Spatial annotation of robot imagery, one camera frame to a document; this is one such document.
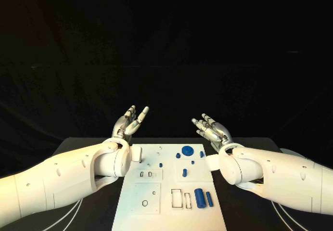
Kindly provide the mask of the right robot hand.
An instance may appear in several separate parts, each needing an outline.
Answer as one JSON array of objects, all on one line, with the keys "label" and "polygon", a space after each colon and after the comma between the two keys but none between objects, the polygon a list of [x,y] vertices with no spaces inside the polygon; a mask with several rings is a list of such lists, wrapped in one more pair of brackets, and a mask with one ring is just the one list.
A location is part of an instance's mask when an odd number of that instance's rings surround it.
[{"label": "right robot hand", "polygon": [[221,148],[234,142],[228,129],[208,114],[202,114],[201,120],[192,118],[192,123],[198,128],[197,133],[211,141],[215,151],[220,152]]}]

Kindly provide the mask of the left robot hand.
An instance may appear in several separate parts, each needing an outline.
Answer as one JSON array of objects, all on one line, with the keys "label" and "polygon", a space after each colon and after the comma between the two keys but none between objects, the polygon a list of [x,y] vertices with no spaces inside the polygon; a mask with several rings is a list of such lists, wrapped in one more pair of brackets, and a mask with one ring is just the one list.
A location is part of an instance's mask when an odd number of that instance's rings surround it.
[{"label": "left robot hand", "polygon": [[130,142],[132,136],[142,126],[148,113],[149,107],[146,106],[140,115],[137,116],[136,106],[133,105],[114,124],[112,137],[124,139],[127,142]]}]

